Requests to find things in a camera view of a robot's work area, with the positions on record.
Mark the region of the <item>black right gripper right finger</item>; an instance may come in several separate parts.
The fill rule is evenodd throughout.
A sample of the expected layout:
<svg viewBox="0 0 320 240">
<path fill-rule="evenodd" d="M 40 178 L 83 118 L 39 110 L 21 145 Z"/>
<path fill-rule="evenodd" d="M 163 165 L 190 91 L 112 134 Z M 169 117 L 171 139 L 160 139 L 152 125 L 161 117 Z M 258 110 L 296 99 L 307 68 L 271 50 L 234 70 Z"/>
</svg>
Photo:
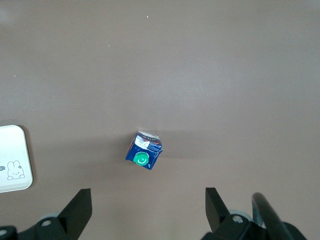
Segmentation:
<svg viewBox="0 0 320 240">
<path fill-rule="evenodd" d="M 264 228 L 243 213 L 231 213 L 214 187 L 205 189 L 205 213 L 211 231 L 203 240 L 264 240 Z"/>
</svg>

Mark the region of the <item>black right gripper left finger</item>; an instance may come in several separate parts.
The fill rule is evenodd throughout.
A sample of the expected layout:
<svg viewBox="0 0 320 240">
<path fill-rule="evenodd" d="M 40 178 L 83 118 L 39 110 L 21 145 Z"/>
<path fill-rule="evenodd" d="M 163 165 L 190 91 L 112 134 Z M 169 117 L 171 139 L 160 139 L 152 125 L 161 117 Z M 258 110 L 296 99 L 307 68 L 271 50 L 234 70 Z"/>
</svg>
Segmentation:
<svg viewBox="0 0 320 240">
<path fill-rule="evenodd" d="M 77 240 L 92 216 L 91 189 L 81 189 L 56 217 L 17 234 L 18 240 Z"/>
</svg>

